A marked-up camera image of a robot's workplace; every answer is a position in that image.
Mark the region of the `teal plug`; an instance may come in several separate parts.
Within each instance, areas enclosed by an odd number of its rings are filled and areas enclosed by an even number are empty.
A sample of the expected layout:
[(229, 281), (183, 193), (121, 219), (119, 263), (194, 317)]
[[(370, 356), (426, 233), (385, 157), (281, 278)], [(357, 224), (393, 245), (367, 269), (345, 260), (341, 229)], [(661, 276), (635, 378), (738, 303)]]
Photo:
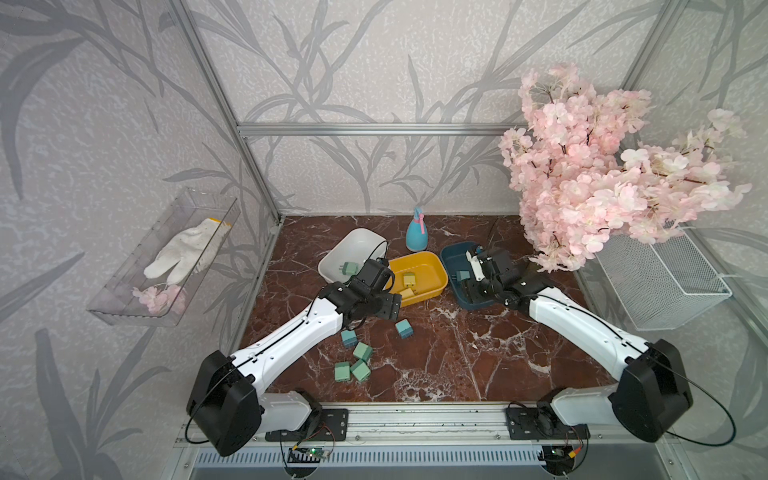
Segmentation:
[(458, 270), (455, 273), (454, 278), (455, 278), (455, 280), (457, 282), (462, 282), (462, 281), (470, 279), (471, 278), (471, 273), (469, 271), (466, 271), (466, 270)]
[(397, 322), (395, 327), (401, 339), (409, 338), (414, 334), (414, 329), (407, 319)]
[(353, 330), (342, 330), (340, 336), (344, 348), (354, 348), (359, 343), (356, 332)]

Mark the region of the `green plug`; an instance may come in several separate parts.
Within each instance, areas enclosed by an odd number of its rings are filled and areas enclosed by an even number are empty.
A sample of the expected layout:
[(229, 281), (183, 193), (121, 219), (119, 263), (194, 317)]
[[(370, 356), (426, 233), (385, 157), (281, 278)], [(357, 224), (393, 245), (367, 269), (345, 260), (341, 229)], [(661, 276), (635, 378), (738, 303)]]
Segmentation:
[(340, 272), (346, 276), (356, 275), (359, 272), (359, 270), (360, 270), (360, 266), (356, 262), (347, 261), (340, 266)]
[(353, 356), (359, 361), (369, 362), (372, 355), (373, 348), (364, 342), (358, 342), (353, 350)]
[(364, 360), (358, 360), (350, 368), (351, 375), (358, 381), (364, 382), (371, 375), (371, 369)]
[(349, 362), (339, 362), (334, 365), (334, 380), (339, 383), (351, 380), (351, 365)]

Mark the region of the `yellow plug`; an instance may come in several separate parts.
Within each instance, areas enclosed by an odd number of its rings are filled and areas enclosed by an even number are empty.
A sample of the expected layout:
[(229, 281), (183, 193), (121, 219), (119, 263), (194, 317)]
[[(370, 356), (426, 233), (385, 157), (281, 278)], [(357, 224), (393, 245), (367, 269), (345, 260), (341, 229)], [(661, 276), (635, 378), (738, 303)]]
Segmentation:
[(411, 288), (406, 288), (399, 292), (403, 300), (412, 298), (415, 296), (414, 291)]
[(405, 288), (414, 288), (417, 285), (416, 275), (413, 272), (404, 273), (403, 285)]

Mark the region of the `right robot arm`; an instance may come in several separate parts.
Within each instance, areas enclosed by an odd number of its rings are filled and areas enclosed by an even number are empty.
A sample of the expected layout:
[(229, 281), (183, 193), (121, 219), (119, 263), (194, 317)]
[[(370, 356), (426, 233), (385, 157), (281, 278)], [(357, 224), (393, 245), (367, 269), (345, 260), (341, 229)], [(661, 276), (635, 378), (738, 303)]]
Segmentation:
[(545, 433), (559, 427), (619, 425), (634, 437), (659, 440), (693, 405), (682, 358), (671, 343), (649, 343), (579, 306), (550, 278), (502, 249), (476, 246), (465, 254), (467, 294), (493, 300), (556, 331), (614, 379), (592, 388), (561, 388), (537, 403)]

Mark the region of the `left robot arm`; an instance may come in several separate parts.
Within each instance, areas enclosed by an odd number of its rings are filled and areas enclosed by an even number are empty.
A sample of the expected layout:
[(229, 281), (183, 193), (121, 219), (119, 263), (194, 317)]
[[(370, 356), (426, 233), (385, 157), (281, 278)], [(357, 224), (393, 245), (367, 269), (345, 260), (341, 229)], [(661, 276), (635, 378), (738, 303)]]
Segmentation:
[(320, 403), (303, 391), (272, 393), (270, 386), (318, 343), (352, 323), (397, 319), (402, 298), (392, 290), (394, 280), (388, 260), (368, 259), (349, 280), (325, 285), (271, 334), (232, 354), (208, 355), (187, 403), (189, 422), (222, 457), (261, 433), (313, 435), (320, 428)]

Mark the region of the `dark teal storage box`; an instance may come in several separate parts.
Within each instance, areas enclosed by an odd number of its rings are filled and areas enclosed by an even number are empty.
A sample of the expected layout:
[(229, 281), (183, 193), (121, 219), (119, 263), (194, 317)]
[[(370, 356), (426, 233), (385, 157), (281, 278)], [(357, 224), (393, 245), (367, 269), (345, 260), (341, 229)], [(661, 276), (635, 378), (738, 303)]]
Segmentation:
[[(443, 248), (439, 258), (449, 277), (449, 284), (458, 305), (465, 310), (475, 311), (491, 307), (498, 303), (496, 295), (491, 289), (491, 282), (485, 274), (485, 279), (477, 282), (471, 272), (470, 264), (466, 259), (466, 252), (471, 250), (478, 256), (482, 263), (487, 258), (486, 249), (471, 241), (455, 243)], [(466, 270), (471, 273), (471, 278), (457, 282), (454, 278), (458, 270)]]

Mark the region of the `white storage box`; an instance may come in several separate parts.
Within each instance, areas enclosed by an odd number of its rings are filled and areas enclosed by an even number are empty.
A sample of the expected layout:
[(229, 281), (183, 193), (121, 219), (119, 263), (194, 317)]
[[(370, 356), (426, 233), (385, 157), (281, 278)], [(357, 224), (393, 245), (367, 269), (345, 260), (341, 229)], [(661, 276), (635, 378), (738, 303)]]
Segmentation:
[(327, 283), (346, 282), (351, 276), (340, 272), (344, 262), (356, 262), (361, 269), (366, 260), (385, 257), (387, 249), (388, 241), (384, 237), (365, 228), (356, 228), (320, 260), (318, 273)]

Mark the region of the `yellow storage box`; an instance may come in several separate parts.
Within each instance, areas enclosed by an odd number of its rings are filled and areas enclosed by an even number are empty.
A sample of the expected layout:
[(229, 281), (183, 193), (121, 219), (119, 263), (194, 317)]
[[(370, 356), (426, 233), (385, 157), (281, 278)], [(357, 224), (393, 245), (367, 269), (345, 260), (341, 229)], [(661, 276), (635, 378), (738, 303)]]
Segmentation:
[(389, 268), (395, 275), (394, 286), (391, 292), (399, 294), (406, 289), (403, 285), (403, 274), (413, 272), (416, 275), (417, 285), (411, 288), (415, 296), (401, 301), (402, 307), (408, 307), (416, 303), (438, 297), (448, 285), (446, 273), (437, 255), (429, 251), (412, 253), (392, 259)]

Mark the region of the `pink cherry blossom plant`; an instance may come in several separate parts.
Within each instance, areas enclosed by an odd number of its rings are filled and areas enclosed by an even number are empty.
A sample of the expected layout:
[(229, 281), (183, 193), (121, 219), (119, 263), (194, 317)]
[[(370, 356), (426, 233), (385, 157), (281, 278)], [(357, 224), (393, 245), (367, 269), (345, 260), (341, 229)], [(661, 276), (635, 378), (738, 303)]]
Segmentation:
[(651, 108), (646, 90), (598, 93), (577, 66), (531, 71), (518, 90), (522, 128), (499, 142), (519, 215), (544, 272), (576, 271), (616, 235), (645, 245), (678, 237), (701, 213), (735, 208), (750, 191), (726, 177), (717, 153), (743, 134), (740, 118), (715, 109), (669, 147), (623, 146)]

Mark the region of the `white work glove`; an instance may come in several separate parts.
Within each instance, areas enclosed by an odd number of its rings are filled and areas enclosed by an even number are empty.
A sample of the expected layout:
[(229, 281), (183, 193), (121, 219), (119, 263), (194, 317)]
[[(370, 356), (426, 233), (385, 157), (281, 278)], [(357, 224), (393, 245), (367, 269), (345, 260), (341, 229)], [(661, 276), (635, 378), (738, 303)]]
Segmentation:
[(144, 276), (165, 277), (166, 284), (182, 284), (190, 275), (211, 266), (231, 228), (229, 222), (206, 218), (196, 227), (179, 232), (143, 270)]

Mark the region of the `pink flower on shelf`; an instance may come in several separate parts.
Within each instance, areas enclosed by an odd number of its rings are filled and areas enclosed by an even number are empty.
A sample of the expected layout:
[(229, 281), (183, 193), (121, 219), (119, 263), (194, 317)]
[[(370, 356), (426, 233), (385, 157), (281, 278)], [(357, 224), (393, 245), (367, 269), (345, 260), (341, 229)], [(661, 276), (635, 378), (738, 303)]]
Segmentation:
[(153, 316), (168, 312), (181, 315), (187, 308), (186, 290), (176, 284), (158, 284), (144, 290), (134, 288), (132, 295)]

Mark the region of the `aluminium front rail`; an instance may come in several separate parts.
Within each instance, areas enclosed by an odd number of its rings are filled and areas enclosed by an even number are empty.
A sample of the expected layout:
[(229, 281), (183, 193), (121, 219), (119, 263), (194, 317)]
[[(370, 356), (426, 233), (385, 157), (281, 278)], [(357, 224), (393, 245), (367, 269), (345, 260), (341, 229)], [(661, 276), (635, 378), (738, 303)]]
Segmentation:
[(619, 425), (589, 425), (587, 436), (573, 432), (545, 437), (534, 426), (507, 419), (507, 405), (464, 403), (338, 403), (322, 407), (330, 429), (313, 437), (338, 446), (638, 443)]

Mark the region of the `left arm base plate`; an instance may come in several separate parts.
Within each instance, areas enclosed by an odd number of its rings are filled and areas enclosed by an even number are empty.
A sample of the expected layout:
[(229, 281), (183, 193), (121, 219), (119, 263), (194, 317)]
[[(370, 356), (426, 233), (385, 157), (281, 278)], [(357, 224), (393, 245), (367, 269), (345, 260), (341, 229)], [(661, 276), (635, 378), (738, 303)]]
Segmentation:
[(283, 443), (300, 441), (345, 441), (349, 427), (349, 410), (345, 408), (323, 409), (312, 413), (305, 424), (296, 431), (273, 431), (265, 435), (267, 442)]

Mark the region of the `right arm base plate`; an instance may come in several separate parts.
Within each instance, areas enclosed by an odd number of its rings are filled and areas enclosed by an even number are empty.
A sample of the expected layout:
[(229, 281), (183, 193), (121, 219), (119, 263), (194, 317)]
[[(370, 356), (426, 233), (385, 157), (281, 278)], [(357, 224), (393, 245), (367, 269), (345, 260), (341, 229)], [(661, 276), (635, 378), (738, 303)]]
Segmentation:
[(505, 424), (511, 440), (586, 442), (591, 434), (586, 425), (568, 426), (549, 407), (528, 406), (510, 402), (505, 411)]

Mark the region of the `clear acrylic wall shelf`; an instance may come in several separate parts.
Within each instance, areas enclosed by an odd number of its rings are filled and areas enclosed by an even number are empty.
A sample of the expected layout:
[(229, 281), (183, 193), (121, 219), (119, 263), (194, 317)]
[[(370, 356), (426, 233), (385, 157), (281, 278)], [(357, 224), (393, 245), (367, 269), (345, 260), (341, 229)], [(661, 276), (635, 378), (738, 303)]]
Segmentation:
[(177, 325), (240, 214), (234, 196), (183, 188), (86, 311), (113, 326)]

